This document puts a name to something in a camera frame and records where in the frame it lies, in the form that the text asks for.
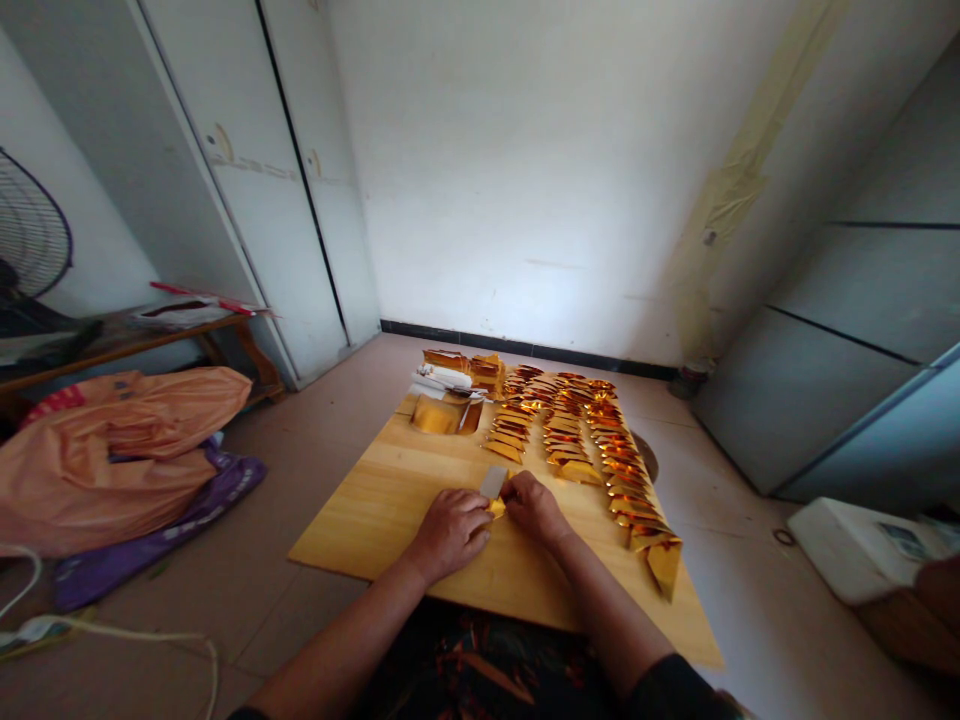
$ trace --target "electric fan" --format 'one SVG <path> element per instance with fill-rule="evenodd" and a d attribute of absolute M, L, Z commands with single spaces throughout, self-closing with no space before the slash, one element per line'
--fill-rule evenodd
<path fill-rule="evenodd" d="M 50 193 L 0 148 L 0 366 L 69 362 L 100 333 L 99 320 L 76 320 L 36 298 L 71 265 L 70 226 Z"/>

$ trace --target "person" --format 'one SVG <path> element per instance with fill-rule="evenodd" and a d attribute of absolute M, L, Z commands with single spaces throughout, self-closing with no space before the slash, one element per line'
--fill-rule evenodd
<path fill-rule="evenodd" d="M 589 643 L 424 600 L 490 537 L 489 501 L 472 490 L 443 490 L 396 562 L 230 720 L 743 717 L 677 654 L 547 487 L 522 472 L 504 483 L 501 497 L 508 516 L 566 575 Z"/>

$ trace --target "purple bag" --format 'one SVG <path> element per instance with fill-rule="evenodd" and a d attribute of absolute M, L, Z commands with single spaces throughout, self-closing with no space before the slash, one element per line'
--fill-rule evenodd
<path fill-rule="evenodd" d="M 57 564 L 54 589 L 59 612 L 72 612 L 99 600 L 200 534 L 267 475 L 267 466 L 262 461 L 223 452 L 213 438 L 205 440 L 200 447 L 206 451 L 207 460 L 220 472 L 200 489 L 175 523 L 118 545 L 74 555 Z"/>

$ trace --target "hand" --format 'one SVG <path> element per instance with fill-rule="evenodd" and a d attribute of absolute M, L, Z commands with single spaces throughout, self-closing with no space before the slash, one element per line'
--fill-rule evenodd
<path fill-rule="evenodd" d="M 466 567 L 490 539 L 477 529 L 493 520 L 490 501 L 474 490 L 442 490 L 404 551 L 427 587 Z"/>
<path fill-rule="evenodd" d="M 529 471 L 507 480 L 500 497 L 507 503 L 507 515 L 551 552 L 565 537 L 574 534 L 553 493 Z"/>

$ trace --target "electrical cable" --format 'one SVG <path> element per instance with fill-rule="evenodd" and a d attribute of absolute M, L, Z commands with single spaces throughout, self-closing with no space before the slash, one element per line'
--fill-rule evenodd
<path fill-rule="evenodd" d="M 40 559 L 40 556 L 31 550 L 28 547 L 23 545 L 11 545 L 9 543 L 0 543 L 0 547 L 12 550 L 18 555 L 23 557 L 30 558 L 30 561 L 33 563 L 33 576 L 30 578 L 30 582 L 27 583 L 26 587 L 21 590 L 13 600 L 8 602 L 4 606 L 3 610 L 0 610 L 0 619 L 6 615 L 10 609 L 16 605 L 23 597 L 30 592 L 34 585 L 40 580 L 40 575 L 43 572 L 43 561 Z M 79 630 L 85 630 L 90 633 L 97 635 L 107 635 L 109 637 L 121 638 L 123 640 L 138 640 L 143 642 L 173 642 L 176 640 L 202 640 L 206 645 L 207 650 L 210 652 L 210 662 L 211 662 L 211 671 L 212 671 L 212 685 L 210 689 L 210 702 L 207 705 L 207 716 L 206 720 L 211 720 L 213 717 L 213 710 L 217 704 L 217 695 L 220 691 L 220 657 L 217 653 L 217 646 L 214 645 L 213 640 L 211 640 L 206 635 L 200 633 L 150 633 L 150 632 L 138 632 L 136 630 L 125 630 L 123 628 L 111 627 L 110 625 L 101 625 L 100 623 L 87 622 L 86 620 L 78 620 L 76 618 L 64 617 L 62 615 L 40 615 L 34 618 L 35 622 L 51 622 L 58 623 L 63 625 L 69 625 L 70 627 L 75 627 Z"/>

